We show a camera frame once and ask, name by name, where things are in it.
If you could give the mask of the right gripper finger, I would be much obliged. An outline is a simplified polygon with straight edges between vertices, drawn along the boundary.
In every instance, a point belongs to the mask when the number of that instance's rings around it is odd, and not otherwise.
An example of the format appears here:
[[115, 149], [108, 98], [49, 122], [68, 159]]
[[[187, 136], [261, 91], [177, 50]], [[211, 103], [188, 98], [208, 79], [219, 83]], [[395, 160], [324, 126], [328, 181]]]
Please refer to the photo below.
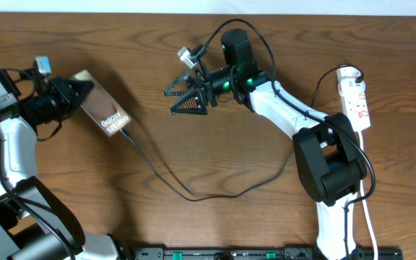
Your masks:
[[191, 88], [187, 91], [175, 92], [173, 95], [178, 99], [170, 106], [172, 114], [208, 114], [207, 104], [200, 89]]
[[166, 97], [183, 97], [189, 93], [193, 93], [195, 89], [193, 87], [187, 86], [186, 90], [175, 91], [175, 88], [182, 82], [187, 82], [189, 79], [192, 79], [189, 71], [186, 69], [181, 74], [179, 74], [164, 90], [163, 94]]

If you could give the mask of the Galaxy S25 Ultra smartphone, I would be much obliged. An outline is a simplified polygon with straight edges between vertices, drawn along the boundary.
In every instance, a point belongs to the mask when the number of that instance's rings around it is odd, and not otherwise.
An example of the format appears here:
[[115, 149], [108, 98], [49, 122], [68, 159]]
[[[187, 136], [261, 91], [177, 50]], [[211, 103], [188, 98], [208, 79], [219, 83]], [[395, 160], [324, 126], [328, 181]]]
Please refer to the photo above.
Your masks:
[[131, 116], [88, 70], [82, 70], [72, 78], [81, 81], [91, 81], [94, 84], [92, 90], [82, 102], [81, 107], [108, 137], [112, 137], [131, 122]]

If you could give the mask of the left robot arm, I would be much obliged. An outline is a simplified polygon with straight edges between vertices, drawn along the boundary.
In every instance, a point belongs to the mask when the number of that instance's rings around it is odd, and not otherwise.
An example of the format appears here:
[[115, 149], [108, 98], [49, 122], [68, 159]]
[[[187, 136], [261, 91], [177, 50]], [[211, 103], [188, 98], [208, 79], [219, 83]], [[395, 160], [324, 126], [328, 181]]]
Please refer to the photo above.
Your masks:
[[37, 127], [61, 124], [78, 108], [90, 115], [99, 82], [88, 71], [52, 78], [34, 66], [19, 72], [34, 89], [22, 97], [8, 69], [0, 69], [0, 259], [128, 259], [109, 234], [82, 229], [73, 212], [39, 179]]

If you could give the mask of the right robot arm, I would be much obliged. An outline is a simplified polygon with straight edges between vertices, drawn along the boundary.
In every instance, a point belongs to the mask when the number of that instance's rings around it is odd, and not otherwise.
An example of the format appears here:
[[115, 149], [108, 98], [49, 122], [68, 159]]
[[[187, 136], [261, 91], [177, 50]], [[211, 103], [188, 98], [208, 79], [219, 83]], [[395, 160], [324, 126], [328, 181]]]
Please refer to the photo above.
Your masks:
[[221, 44], [226, 65], [213, 71], [202, 61], [204, 46], [177, 52], [188, 69], [164, 90], [177, 99], [171, 113], [205, 115], [220, 95], [232, 93], [238, 103], [270, 120], [291, 138], [300, 182], [316, 203], [318, 252], [325, 259], [350, 259], [356, 252], [353, 203], [367, 175], [350, 120], [308, 107], [259, 69], [245, 30], [224, 32]]

